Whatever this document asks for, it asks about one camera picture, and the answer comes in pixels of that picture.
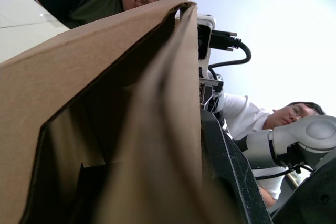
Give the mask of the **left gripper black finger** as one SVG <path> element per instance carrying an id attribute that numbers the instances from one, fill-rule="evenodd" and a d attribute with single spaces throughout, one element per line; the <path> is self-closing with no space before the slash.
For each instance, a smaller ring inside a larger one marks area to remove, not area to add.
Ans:
<path id="1" fill-rule="evenodd" d="M 243 223 L 272 223 L 250 165 L 216 117 L 201 110 L 203 179 L 228 193 Z"/>

